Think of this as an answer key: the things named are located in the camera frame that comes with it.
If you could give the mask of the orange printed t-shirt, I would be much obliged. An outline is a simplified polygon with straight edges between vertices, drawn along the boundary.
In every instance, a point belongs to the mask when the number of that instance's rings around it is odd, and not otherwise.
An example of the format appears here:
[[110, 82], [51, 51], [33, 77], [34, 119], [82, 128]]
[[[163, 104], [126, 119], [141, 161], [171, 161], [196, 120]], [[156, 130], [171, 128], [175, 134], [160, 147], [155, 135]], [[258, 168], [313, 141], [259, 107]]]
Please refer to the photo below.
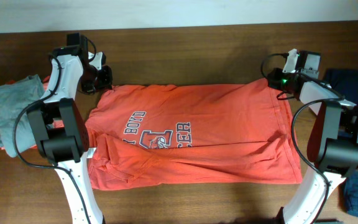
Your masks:
[[264, 79], [245, 85], [123, 85], [102, 94], [86, 127], [91, 186], [298, 184], [290, 105]]

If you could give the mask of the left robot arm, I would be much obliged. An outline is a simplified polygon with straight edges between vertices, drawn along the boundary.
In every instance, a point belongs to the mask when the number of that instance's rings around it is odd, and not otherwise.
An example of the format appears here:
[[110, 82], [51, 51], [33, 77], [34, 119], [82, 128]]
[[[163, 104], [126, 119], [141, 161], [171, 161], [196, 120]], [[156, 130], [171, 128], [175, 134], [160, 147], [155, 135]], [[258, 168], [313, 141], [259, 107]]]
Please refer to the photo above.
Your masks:
[[27, 114], [39, 154], [62, 182], [73, 223], [104, 223], [94, 197], [87, 160], [90, 147], [85, 122], [75, 104], [77, 92], [93, 95], [112, 87], [112, 71], [103, 52], [88, 50], [94, 43], [83, 34], [67, 35], [64, 47], [51, 54], [52, 72], [40, 100]]

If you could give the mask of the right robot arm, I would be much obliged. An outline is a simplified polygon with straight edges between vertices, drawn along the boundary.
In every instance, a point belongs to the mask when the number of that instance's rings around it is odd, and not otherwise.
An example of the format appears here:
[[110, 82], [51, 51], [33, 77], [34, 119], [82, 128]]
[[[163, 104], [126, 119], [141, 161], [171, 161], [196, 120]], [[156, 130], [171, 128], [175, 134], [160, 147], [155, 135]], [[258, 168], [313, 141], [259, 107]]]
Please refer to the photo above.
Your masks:
[[279, 91], [278, 100], [302, 102], [293, 115], [290, 132], [295, 137], [299, 114], [310, 108], [316, 114], [307, 154], [297, 149], [308, 166], [290, 202], [281, 207], [275, 223], [320, 223], [319, 215], [332, 192], [358, 171], [358, 105], [329, 83], [318, 79], [321, 55], [292, 49], [281, 53], [283, 68], [263, 74], [268, 86]]

